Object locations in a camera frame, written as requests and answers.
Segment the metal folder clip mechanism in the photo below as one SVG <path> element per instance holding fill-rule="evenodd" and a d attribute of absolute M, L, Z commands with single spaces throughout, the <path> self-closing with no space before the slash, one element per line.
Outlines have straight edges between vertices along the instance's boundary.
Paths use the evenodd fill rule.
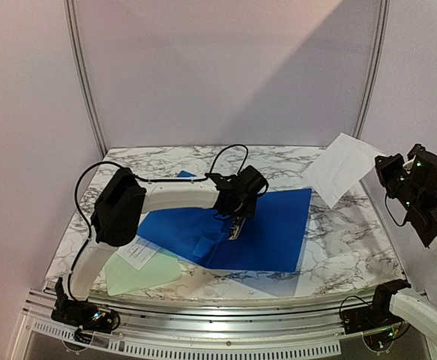
<path fill-rule="evenodd" d="M 243 217 L 236 217 L 233 220 L 232 225 L 230 226 L 229 229 L 228 240 L 234 241 L 238 239 L 241 230 L 243 228 L 244 222 L 245 222 L 245 218 Z"/>

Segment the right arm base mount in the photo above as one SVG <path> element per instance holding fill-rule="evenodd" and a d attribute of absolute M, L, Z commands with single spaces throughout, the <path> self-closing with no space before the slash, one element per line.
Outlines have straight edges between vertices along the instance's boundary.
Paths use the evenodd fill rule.
<path fill-rule="evenodd" d="M 411 288 L 407 280 L 397 279 L 376 287 L 370 302 L 357 295 L 342 300 L 339 317 L 347 335 L 361 333 L 366 347 L 375 353 L 387 352 L 410 325 L 389 310 L 391 297 L 399 290 Z"/>

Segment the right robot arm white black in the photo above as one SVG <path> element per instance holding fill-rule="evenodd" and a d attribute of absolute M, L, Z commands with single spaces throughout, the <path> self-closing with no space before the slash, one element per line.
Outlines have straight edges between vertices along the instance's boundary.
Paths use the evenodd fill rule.
<path fill-rule="evenodd" d="M 417 143 L 406 156 L 376 156 L 375 169 L 385 196 L 400 202 L 406 211 L 403 222 L 411 224 L 437 259 L 437 155 Z M 437 309 L 421 300 L 405 280 L 378 285 L 365 317 L 371 326 L 381 327 L 393 316 L 437 348 Z"/>

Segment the blue file folder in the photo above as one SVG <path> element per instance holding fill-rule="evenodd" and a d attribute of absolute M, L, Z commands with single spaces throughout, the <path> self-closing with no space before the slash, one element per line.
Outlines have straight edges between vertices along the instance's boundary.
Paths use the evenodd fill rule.
<path fill-rule="evenodd" d="M 137 233 L 207 269 L 293 272 L 307 227 L 311 190 L 270 192 L 258 198 L 237 240 L 228 240 L 235 217 L 212 209 L 181 208 L 142 214 Z"/>

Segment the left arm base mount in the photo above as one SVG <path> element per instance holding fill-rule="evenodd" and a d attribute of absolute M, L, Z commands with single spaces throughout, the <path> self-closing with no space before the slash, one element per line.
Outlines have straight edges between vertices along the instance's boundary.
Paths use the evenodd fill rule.
<path fill-rule="evenodd" d="M 99 307 L 89 301 L 72 299 L 65 293 L 62 278 L 55 284 L 55 294 L 51 320 L 73 326 L 73 339 L 76 342 L 89 345 L 95 332 L 110 335 L 121 325 L 121 317 L 117 311 Z"/>

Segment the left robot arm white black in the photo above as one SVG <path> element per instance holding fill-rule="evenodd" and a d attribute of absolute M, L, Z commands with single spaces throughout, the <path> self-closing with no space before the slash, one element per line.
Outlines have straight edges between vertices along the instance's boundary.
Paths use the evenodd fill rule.
<path fill-rule="evenodd" d="M 61 314 L 73 325 L 90 317 L 85 301 L 109 258 L 136 236 L 141 215 L 170 209 L 212 209 L 225 218 L 252 218 L 269 183 L 253 166 L 233 175 L 144 179 L 119 167 L 85 223 L 88 236 L 70 270 L 55 285 Z"/>

